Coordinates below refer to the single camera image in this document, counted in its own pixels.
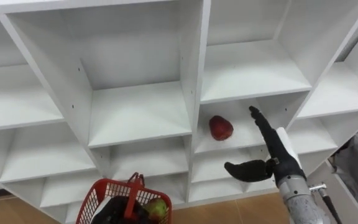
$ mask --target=white shelving unit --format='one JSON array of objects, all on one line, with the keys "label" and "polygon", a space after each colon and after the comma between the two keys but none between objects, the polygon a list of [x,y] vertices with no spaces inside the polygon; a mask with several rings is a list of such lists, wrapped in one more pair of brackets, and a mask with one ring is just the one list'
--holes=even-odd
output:
[{"label": "white shelving unit", "polygon": [[175,209],[274,192],[223,167],[268,156],[248,107],[312,173],[358,130],[357,27],[358,0],[0,0],[0,186],[60,223],[133,172]]}]

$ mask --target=robotic arm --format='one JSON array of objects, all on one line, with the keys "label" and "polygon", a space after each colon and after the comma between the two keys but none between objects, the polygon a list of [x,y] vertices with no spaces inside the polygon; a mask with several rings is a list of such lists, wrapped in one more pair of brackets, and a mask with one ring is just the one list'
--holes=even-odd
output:
[{"label": "robotic arm", "polygon": [[309,189],[306,175],[301,168],[298,155],[292,149],[284,128],[274,130],[263,114],[255,107],[250,108],[271,159],[254,160],[242,164],[225,163],[225,169],[237,180],[258,182],[274,175],[284,204],[290,212],[294,224],[330,224],[329,218],[315,203],[311,191],[318,191],[323,197],[338,224],[342,224],[335,208],[325,192],[324,184]]}]

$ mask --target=red apple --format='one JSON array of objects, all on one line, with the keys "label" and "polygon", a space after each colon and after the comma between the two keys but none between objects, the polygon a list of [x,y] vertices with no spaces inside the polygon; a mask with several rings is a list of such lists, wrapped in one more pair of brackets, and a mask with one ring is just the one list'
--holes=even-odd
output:
[{"label": "red apple", "polygon": [[209,130],[217,141],[223,141],[233,134],[233,125],[221,116],[213,116],[209,121]]}]

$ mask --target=shelf compartment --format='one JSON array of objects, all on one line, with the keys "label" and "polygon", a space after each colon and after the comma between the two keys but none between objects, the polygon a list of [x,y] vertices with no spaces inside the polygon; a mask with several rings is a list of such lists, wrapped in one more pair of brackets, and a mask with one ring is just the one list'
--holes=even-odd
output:
[{"label": "shelf compartment", "polygon": [[243,193],[241,183],[233,178],[200,182],[191,185],[189,201],[239,195]]},{"label": "shelf compartment", "polygon": [[297,119],[358,111],[358,77],[344,62],[334,63]]},{"label": "shelf compartment", "polygon": [[58,223],[64,223],[68,212],[68,206],[61,205],[55,207],[41,208],[40,210],[52,217]]},{"label": "shelf compartment", "polygon": [[93,93],[90,147],[191,134],[180,82]]},{"label": "shelf compartment", "polygon": [[49,177],[44,183],[40,207],[82,202],[92,185],[102,177],[97,171]]},{"label": "shelf compartment", "polygon": [[28,65],[0,67],[0,129],[64,121]]},{"label": "shelf compartment", "polygon": [[276,40],[207,47],[202,104],[310,89],[307,79]]},{"label": "shelf compartment", "polygon": [[288,130],[288,137],[297,154],[338,148],[327,129],[316,118],[295,121]]},{"label": "shelf compartment", "polygon": [[[255,125],[255,120],[250,115],[249,106],[260,108],[256,99],[201,105],[195,153],[265,144],[258,127]],[[233,134],[227,140],[217,141],[212,138],[209,120],[215,115],[222,116],[233,125]]]},{"label": "shelf compartment", "polygon": [[185,203],[187,174],[148,177],[144,181],[148,189],[167,194],[173,206]]},{"label": "shelf compartment", "polygon": [[77,216],[81,210],[82,202],[71,203],[68,205],[66,214],[66,224],[75,224]]},{"label": "shelf compartment", "polygon": [[181,137],[122,144],[111,147],[111,178],[127,180],[133,173],[145,177],[188,172]]},{"label": "shelf compartment", "polygon": [[16,130],[0,182],[95,169],[65,123]]},{"label": "shelf compartment", "polygon": [[198,154],[194,159],[192,183],[225,179],[230,174],[224,168],[225,162],[241,164],[253,159],[265,159],[268,156],[265,146]]},{"label": "shelf compartment", "polygon": [[329,156],[331,156],[336,149],[325,150],[320,152],[312,152],[302,154],[299,156],[299,160],[302,165],[302,169],[306,176],[313,173]]}]

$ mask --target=basket handle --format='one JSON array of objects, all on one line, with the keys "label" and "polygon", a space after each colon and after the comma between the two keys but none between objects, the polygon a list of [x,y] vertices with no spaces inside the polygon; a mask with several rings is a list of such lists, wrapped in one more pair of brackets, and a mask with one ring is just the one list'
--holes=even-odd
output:
[{"label": "basket handle", "polygon": [[137,192],[144,187],[144,176],[143,174],[139,175],[139,173],[134,173],[132,177],[128,180],[128,184],[132,182],[132,179],[134,179],[133,184],[131,184],[131,191],[129,192],[129,199],[127,208],[125,209],[125,218],[131,218],[132,213],[134,211],[135,201],[136,201],[136,195]]}]

